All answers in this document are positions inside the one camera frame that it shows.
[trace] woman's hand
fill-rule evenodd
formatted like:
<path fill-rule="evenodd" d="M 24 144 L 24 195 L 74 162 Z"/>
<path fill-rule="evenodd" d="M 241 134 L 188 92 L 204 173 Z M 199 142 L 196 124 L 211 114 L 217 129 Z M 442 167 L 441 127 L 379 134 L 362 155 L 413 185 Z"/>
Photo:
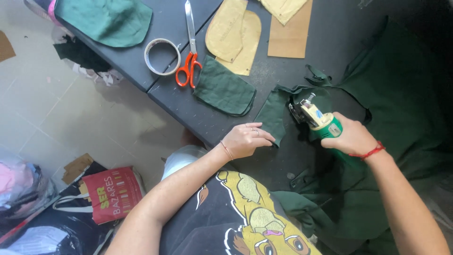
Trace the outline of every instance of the woman's hand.
<path fill-rule="evenodd" d="M 245 123 L 233 127 L 222 140 L 232 159 L 253 155 L 255 149 L 261 146 L 272 146 L 275 138 L 268 132 L 258 128 L 263 123 Z"/>
<path fill-rule="evenodd" d="M 376 148 L 377 141 L 359 121 L 353 121 L 340 113 L 333 113 L 343 126 L 343 132 L 337 138 L 321 140 L 324 148 L 335 148 L 346 154 L 363 155 Z"/>

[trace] masking tape roll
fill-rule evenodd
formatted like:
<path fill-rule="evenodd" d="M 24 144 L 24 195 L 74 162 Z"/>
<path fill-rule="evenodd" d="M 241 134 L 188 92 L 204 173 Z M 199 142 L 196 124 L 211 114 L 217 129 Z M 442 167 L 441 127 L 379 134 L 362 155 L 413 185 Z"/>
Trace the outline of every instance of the masking tape roll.
<path fill-rule="evenodd" d="M 173 46 L 173 48 L 176 50 L 176 53 L 178 54 L 178 63 L 176 64 L 176 67 L 169 71 L 169 72 L 166 72 L 166 73 L 160 73 L 158 71 L 156 71 L 156 69 L 154 69 L 152 66 L 151 66 L 151 63 L 149 63 L 149 50 L 156 44 L 159 44 L 159 43 L 168 43 L 170 44 L 171 46 Z M 148 66 L 148 68 L 155 74 L 158 74 L 158 75 L 162 75 L 162 76 L 167 76 L 167 75 L 170 75 L 170 74 L 174 74 L 176 72 L 176 70 L 179 68 L 179 65 L 181 64 L 181 54 L 179 53 L 179 50 L 178 48 L 176 47 L 176 45 L 174 45 L 174 43 L 170 42 L 169 40 L 167 39 L 163 39 L 163 38 L 157 38 L 157 39 L 154 39 L 152 40 L 145 48 L 145 62 L 146 62 L 146 65 Z"/>

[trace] scissors blade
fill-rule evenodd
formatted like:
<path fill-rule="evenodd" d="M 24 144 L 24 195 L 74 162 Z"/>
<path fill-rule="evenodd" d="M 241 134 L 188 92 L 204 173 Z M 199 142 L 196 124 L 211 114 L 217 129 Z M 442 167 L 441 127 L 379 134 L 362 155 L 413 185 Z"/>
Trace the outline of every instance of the scissors blade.
<path fill-rule="evenodd" d="M 186 1 L 185 8 L 186 8 L 187 31 L 189 32 L 190 51 L 195 54 L 197 52 L 197 48 L 195 47 L 195 28 L 193 25 L 192 8 L 190 6 L 189 0 Z"/>

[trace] table surface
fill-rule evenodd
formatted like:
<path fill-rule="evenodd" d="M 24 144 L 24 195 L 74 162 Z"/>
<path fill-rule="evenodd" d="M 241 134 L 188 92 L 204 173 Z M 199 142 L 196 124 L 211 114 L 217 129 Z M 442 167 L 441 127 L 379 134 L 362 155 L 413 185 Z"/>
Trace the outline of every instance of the table surface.
<path fill-rule="evenodd" d="M 64 25 L 211 147 L 219 143 L 234 125 L 252 122 L 276 84 L 289 88 L 307 84 L 304 80 L 304 75 L 309 75 L 304 68 L 306 64 L 332 76 L 333 84 L 336 84 L 347 64 L 363 49 L 361 42 L 376 32 L 386 15 L 406 23 L 422 6 L 421 1 L 417 0 L 375 0 L 360 9 L 357 6 L 359 0 L 314 0 L 306 57 L 291 59 L 267 56 L 271 15 L 260 2 L 250 0 L 247 10 L 258 14 L 262 31 L 250 76 L 241 77 L 255 86 L 257 93 L 248 114 L 238 118 L 227 116 L 197 102 L 189 86 L 181 88 L 176 84 L 174 75 L 158 77 L 148 70 L 143 60 L 143 52 L 152 39 L 166 38 L 175 45 L 181 44 L 182 62 L 189 53 L 189 47 L 184 14 L 185 0 L 143 2 L 153 8 L 153 18 L 145 40 L 134 47 L 104 46 L 92 41 L 71 25 Z M 212 16 L 221 2 L 222 0 L 191 0 L 199 61 L 206 55 L 212 56 L 206 49 L 204 38 Z M 152 57 L 152 63 L 156 63 L 159 71 L 176 64 L 171 50 L 161 49 Z M 364 118 L 365 109 L 347 93 L 337 88 L 332 88 L 329 92 L 334 110 L 353 119 Z M 284 115 L 284 126 L 286 136 L 282 139 L 280 148 L 258 148 L 253 156 L 232 162 L 237 170 L 252 176 L 271 191 L 289 190 L 290 177 L 298 176 L 302 172 L 304 175 L 310 175 L 321 171 L 328 162 L 326 159 L 329 155 L 319 148 L 319 142 L 309 143 L 298 139 L 299 130 L 288 111 Z"/>

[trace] black t-shirt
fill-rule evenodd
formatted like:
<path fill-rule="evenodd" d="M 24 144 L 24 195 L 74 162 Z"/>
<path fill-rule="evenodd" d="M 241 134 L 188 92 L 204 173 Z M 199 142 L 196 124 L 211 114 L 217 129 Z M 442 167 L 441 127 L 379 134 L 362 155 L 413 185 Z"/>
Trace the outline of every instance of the black t-shirt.
<path fill-rule="evenodd" d="M 164 226 L 159 254 L 320 255 L 263 185 L 227 171 L 211 177 Z"/>

